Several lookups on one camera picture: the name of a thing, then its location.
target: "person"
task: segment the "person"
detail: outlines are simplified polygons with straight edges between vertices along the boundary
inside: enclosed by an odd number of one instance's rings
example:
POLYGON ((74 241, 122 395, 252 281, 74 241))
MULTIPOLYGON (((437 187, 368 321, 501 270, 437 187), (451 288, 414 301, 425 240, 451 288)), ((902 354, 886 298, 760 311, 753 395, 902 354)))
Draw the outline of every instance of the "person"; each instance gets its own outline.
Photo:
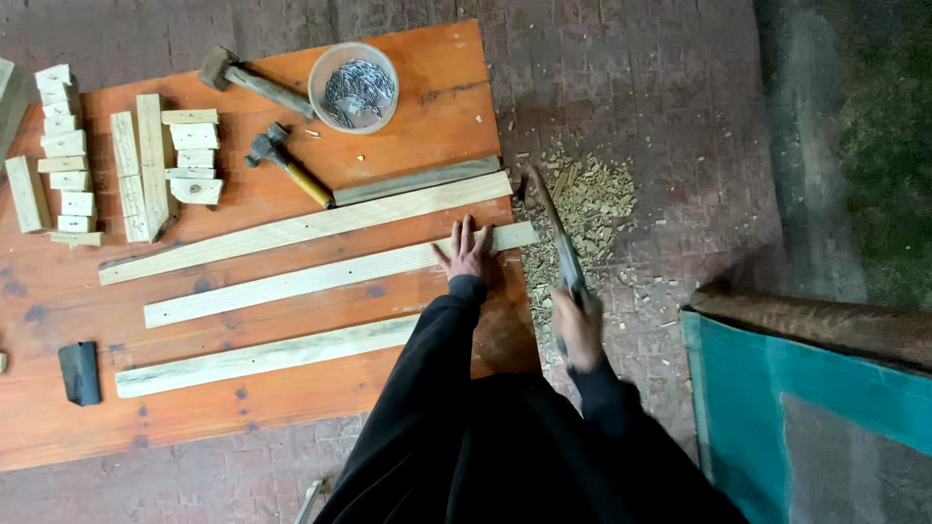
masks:
POLYGON ((582 416, 540 375, 470 380, 487 293, 491 227, 453 225, 434 253, 447 295, 421 313, 318 524, 745 522, 660 424, 602 348, 602 312, 552 291, 582 416))

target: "concrete floor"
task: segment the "concrete floor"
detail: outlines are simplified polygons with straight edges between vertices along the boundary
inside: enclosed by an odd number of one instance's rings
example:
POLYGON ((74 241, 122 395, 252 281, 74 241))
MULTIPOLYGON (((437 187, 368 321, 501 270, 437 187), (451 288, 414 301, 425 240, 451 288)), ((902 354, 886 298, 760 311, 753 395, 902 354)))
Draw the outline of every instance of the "concrete floor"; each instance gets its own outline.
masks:
MULTIPOLYGON (((774 288, 781 274, 750 4, 0 0, 0 56, 34 70, 68 62, 81 89, 96 90, 196 69, 212 44, 255 59, 478 18, 506 165, 515 165, 516 152, 552 150, 559 133, 577 137, 564 141, 568 153, 604 145, 604 160, 635 160, 643 227, 620 234, 614 256, 597 269, 606 282, 598 291, 606 301, 607 352, 695 456, 686 352, 678 325, 664 324, 696 282, 728 272, 774 288), (639 283, 623 281, 623 272, 639 283)), ((520 200, 515 206, 524 210, 520 200)), ((561 366, 547 377, 572 396, 561 366)), ((364 420, 259 429, 6 473, 0 507, 10 521, 291 522, 310 482, 339 470, 364 420)))

